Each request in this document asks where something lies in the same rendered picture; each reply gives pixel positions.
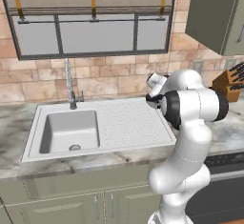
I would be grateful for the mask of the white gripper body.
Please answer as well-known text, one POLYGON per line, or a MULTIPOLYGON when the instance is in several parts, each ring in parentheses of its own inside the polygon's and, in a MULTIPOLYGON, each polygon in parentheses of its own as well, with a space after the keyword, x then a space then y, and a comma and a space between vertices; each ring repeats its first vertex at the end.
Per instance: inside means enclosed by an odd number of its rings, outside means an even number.
POLYGON ((166 81, 166 76, 153 72, 147 79, 147 85, 151 88, 151 91, 149 92, 150 97, 159 95, 166 81))

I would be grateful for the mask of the white sink with drainer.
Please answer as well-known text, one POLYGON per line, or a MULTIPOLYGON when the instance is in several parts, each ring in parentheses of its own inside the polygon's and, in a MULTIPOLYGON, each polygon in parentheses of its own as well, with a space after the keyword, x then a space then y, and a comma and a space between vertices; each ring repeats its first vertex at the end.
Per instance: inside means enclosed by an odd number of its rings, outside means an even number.
POLYGON ((161 111, 143 97, 42 105, 36 109, 23 162, 171 146, 161 111))

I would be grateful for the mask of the wooden knife block with knives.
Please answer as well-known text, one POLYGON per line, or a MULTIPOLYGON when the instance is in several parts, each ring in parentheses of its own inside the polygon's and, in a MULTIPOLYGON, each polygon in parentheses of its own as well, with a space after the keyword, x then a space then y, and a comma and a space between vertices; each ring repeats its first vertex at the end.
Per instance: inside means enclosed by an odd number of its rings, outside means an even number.
POLYGON ((222 92, 229 102, 236 102, 240 90, 244 89, 244 61, 217 76, 212 87, 222 92))

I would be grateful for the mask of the dark framed window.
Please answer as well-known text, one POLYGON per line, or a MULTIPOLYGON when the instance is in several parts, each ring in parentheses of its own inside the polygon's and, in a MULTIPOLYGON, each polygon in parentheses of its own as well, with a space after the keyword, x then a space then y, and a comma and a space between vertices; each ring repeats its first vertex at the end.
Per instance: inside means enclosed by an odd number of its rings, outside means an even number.
POLYGON ((47 14, 21 17, 8 12, 10 33, 21 60, 165 53, 173 8, 163 14, 47 14))

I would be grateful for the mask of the silver spring tap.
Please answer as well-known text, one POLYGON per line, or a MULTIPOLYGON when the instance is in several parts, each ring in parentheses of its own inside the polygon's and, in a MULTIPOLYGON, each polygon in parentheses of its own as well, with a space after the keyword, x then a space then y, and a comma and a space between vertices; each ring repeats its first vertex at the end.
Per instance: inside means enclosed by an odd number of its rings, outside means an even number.
POLYGON ((75 97, 75 92, 73 91, 73 87, 72 87, 70 62, 68 58, 65 59, 65 75, 66 75, 67 93, 68 93, 68 98, 70 103, 70 109, 76 110, 77 109, 76 103, 84 101, 84 93, 81 93, 80 96, 75 97))

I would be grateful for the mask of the olive green fixed front panel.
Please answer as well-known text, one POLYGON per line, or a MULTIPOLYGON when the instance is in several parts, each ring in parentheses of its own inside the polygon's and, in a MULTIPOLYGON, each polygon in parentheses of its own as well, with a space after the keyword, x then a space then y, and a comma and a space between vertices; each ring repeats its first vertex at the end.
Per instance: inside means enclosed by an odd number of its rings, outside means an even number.
POLYGON ((114 169, 71 173, 27 179, 23 181, 29 199, 41 199, 89 193, 96 190, 110 190, 148 183, 151 165, 137 165, 114 169))

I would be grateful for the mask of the olive green cupboard door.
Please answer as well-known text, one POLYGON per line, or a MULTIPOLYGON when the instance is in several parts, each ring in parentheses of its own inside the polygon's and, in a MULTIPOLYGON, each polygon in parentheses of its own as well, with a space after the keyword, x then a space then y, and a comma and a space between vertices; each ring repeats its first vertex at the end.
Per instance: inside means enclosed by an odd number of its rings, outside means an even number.
POLYGON ((78 194, 6 206, 13 224, 104 224, 103 194, 78 194), (98 197, 99 220, 94 197, 98 197))
POLYGON ((148 185, 105 191, 106 224, 148 224, 158 209, 160 196, 148 185), (114 217, 111 217, 111 194, 114 194, 114 217))

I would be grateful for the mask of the grey wall socket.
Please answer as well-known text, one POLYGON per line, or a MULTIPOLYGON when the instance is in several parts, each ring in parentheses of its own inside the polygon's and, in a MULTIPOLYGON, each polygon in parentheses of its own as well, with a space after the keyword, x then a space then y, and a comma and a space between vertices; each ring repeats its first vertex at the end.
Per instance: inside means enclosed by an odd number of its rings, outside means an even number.
POLYGON ((198 73, 202 73, 203 68, 203 60, 194 60, 193 61, 193 69, 198 73))
POLYGON ((235 66, 236 60, 235 59, 227 59, 224 65, 224 70, 229 70, 235 66))

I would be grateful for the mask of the olive green wall cabinet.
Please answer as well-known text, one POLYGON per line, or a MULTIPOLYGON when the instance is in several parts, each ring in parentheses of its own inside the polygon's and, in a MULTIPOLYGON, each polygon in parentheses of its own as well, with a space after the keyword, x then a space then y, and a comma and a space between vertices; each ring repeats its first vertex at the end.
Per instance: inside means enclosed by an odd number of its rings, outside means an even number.
POLYGON ((191 0, 185 32, 223 56, 244 55, 244 0, 191 0))

